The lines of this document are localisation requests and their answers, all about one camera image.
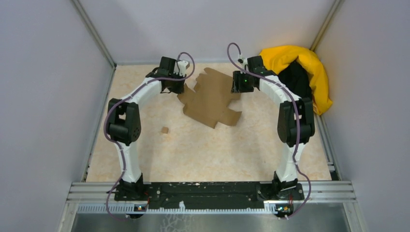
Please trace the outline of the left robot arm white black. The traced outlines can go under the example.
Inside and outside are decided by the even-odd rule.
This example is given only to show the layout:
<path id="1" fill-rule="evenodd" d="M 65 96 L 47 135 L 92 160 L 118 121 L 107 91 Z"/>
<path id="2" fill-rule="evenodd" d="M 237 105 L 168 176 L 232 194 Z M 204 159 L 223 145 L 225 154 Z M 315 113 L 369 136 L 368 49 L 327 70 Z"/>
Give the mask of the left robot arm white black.
<path id="1" fill-rule="evenodd" d="M 112 98 L 104 121 L 104 135 L 114 143 L 120 159 L 121 175 L 112 192 L 116 201 L 138 201 L 145 195 L 143 174 L 137 154 L 137 140 L 142 132 L 140 109 L 157 94 L 169 90 L 183 93 L 187 70 L 194 62 L 162 57 L 158 67 L 142 83 L 121 99 Z"/>

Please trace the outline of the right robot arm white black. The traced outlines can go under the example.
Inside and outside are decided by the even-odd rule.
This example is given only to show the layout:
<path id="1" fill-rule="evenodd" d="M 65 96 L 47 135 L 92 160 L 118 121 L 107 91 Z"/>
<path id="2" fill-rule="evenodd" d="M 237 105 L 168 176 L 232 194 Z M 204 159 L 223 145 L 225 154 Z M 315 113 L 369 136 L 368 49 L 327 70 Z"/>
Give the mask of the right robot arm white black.
<path id="1" fill-rule="evenodd" d="M 232 93 L 253 92 L 258 89 L 279 108 L 277 133 L 283 142 L 282 157 L 274 172 L 272 186 L 258 191 L 259 197 L 276 200 L 303 200 L 298 182 L 298 162 L 302 151 L 315 133 L 313 102 L 293 93 L 279 77 L 265 68 L 261 56 L 238 56 L 234 63 Z"/>

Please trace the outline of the brown cardboard box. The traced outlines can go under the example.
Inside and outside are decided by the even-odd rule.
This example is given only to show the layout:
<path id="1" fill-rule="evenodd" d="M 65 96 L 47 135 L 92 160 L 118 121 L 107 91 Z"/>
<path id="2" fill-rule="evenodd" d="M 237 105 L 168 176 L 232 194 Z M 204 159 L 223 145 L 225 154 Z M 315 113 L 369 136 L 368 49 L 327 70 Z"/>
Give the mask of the brown cardboard box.
<path id="1" fill-rule="evenodd" d="M 215 128 L 218 123 L 236 126 L 242 112 L 229 108 L 232 101 L 241 98 L 240 93 L 232 93 L 233 78 L 212 68 L 204 71 L 196 78 L 193 89 L 184 85 L 184 92 L 177 95 L 184 104 L 183 113 L 208 126 Z"/>

